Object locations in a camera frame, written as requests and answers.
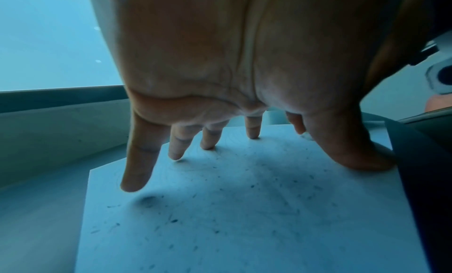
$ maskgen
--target hand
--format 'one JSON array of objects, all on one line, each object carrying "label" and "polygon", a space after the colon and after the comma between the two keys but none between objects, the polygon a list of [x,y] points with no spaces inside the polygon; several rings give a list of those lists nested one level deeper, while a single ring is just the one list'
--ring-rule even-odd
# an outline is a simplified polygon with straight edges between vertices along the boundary
[{"label": "hand", "polygon": [[147,183],[168,136],[172,159],[201,130],[213,148],[238,115],[256,138],[270,106],[346,167],[393,166],[359,103],[424,46],[427,0],[92,2],[132,105],[123,190]]}]

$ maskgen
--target dark sleeve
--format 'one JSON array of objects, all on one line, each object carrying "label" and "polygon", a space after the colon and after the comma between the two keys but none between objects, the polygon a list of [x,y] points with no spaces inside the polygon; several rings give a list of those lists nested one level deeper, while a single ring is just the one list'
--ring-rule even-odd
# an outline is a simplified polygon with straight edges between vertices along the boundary
[{"label": "dark sleeve", "polygon": [[432,37],[452,29],[452,0],[431,0],[435,14]]}]

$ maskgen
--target round black object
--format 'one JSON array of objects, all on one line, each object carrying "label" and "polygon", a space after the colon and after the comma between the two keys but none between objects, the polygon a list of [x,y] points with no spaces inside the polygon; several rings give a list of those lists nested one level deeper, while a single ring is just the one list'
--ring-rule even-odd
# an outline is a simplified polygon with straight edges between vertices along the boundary
[{"label": "round black object", "polygon": [[452,65],[444,67],[439,71],[438,80],[442,84],[452,86]]}]

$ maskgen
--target sheet of paper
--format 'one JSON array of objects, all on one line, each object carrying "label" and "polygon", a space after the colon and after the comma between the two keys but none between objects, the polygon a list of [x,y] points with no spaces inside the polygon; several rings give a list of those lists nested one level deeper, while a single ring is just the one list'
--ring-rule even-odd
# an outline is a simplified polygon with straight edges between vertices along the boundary
[{"label": "sheet of paper", "polygon": [[176,162],[165,145],[138,193],[125,160],[91,170],[76,273],[429,272],[397,169],[345,169],[290,125],[200,139]]}]

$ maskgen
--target white paper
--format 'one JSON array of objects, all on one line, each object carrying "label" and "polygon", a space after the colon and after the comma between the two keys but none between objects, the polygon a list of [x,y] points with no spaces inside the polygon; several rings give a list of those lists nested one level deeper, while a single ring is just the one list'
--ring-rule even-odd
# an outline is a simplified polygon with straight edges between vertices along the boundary
[{"label": "white paper", "polygon": [[125,160],[91,170],[76,273],[429,272],[397,169],[345,169],[290,125],[200,140],[176,162],[164,145],[139,193]]}]

